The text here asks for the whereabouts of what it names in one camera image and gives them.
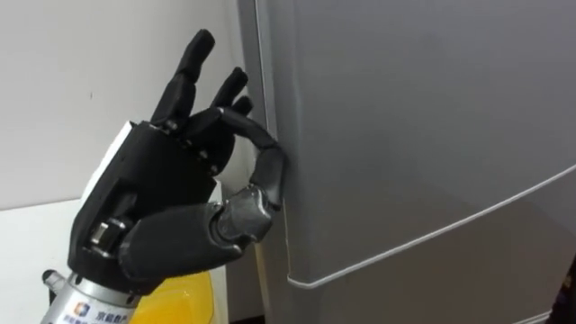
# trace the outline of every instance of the white panel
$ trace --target white panel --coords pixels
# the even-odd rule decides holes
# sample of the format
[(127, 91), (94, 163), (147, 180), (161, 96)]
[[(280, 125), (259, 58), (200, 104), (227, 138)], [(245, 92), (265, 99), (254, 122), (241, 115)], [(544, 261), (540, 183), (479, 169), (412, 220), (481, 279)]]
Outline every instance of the white panel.
[[(77, 198), (114, 135), (149, 118), (187, 42), (216, 38), (197, 107), (233, 68), (224, 0), (0, 0), (0, 210)], [(224, 179), (246, 178), (235, 157)]]

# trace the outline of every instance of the yellow plastic part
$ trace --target yellow plastic part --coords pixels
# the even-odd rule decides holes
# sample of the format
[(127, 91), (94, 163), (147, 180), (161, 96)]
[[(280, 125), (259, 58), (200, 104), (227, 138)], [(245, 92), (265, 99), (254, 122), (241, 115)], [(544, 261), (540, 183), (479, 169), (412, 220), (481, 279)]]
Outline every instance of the yellow plastic part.
[(130, 324), (210, 324), (213, 301), (207, 272), (166, 279), (142, 298)]

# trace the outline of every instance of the refrigerator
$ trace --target refrigerator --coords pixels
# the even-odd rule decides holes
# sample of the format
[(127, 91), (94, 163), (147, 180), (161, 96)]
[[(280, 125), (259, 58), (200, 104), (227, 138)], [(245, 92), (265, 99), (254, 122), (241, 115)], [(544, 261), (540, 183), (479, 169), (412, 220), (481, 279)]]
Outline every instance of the refrigerator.
[(576, 251), (576, 2), (256, 0), (289, 159), (267, 323), (543, 323)]

